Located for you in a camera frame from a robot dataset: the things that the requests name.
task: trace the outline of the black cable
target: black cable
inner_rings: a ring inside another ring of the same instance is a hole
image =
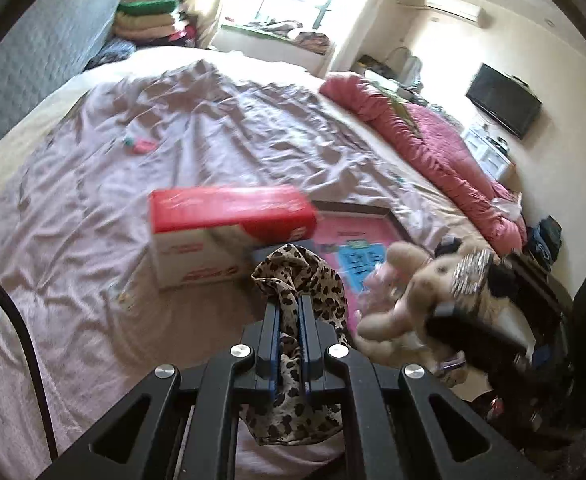
[[[46,403],[46,393],[44,391],[44,383],[42,382],[42,375],[39,372],[38,358],[35,355],[35,348],[33,342],[28,334],[26,323],[22,319],[20,311],[13,303],[10,296],[0,285],[0,307],[8,316],[10,323],[13,325],[17,337],[22,345],[24,356],[26,357],[26,364],[30,373],[30,380],[33,382],[33,389],[35,396],[38,399],[39,413],[42,416],[42,424],[44,425],[44,434],[46,435],[46,443],[48,444],[48,452],[51,456],[51,462],[57,459],[57,445],[55,444],[55,433],[53,432],[53,423],[51,422],[51,414]]]

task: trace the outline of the leopard print fabric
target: leopard print fabric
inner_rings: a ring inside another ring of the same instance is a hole
[[[310,294],[316,318],[335,328],[347,344],[346,298],[340,276],[323,259],[287,244],[271,253],[253,273],[253,281],[281,307],[280,380],[275,401],[244,405],[241,417],[258,444],[316,444],[342,430],[339,404],[311,407],[303,396],[301,349],[297,334],[297,296]]]

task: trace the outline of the television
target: television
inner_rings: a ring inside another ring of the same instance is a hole
[[[467,97],[519,139],[526,134],[542,106],[525,83],[485,64],[468,88]]]

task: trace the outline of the cardboard box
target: cardboard box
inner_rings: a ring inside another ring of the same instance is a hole
[[[317,224],[315,208],[292,186],[158,189],[149,216],[160,288],[246,276],[252,250],[309,238]]]

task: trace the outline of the white wall-mounted air conditioner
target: white wall-mounted air conditioner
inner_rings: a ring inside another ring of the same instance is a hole
[[[482,7],[463,2],[462,0],[425,0],[424,5],[429,9],[439,10],[466,22],[483,28],[486,20]]]

